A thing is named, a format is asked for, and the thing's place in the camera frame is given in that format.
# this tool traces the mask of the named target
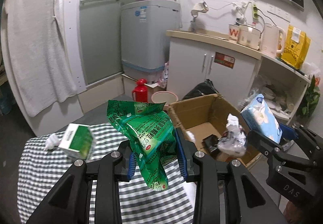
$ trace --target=black trash bag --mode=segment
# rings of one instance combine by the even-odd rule
[[[218,93],[219,92],[214,88],[212,81],[206,79],[204,82],[201,82],[198,85],[196,85],[187,95],[185,95],[183,100]]]

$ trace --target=cabinet door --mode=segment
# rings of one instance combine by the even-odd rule
[[[214,87],[229,103],[237,107],[249,93],[249,83],[258,60],[223,47],[214,48],[215,53],[212,53],[208,62],[206,78],[213,82]],[[232,63],[233,67],[215,62],[217,59],[228,66]]]
[[[171,38],[167,91],[179,100],[205,79],[211,52],[194,44],[191,40]]]

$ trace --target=thermos handle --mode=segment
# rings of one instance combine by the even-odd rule
[[[135,97],[133,97],[133,93],[135,92],[136,90],[132,90],[132,99],[133,99],[133,101],[135,102],[136,100],[135,100]]]
[[[282,33],[282,41],[281,41],[281,48],[280,48],[280,50],[277,50],[277,52],[276,53],[283,53],[284,52],[284,46],[285,46],[285,39],[286,39],[286,32],[282,29],[282,28],[280,28],[280,27],[277,27],[278,29],[279,29],[279,33]]]

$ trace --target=gray washing machine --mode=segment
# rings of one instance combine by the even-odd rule
[[[126,75],[156,82],[169,58],[169,37],[180,25],[180,4],[144,0],[121,8],[121,57]]]

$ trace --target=green power strip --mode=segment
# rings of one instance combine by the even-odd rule
[[[252,17],[258,19],[258,8],[255,3],[252,4]]]

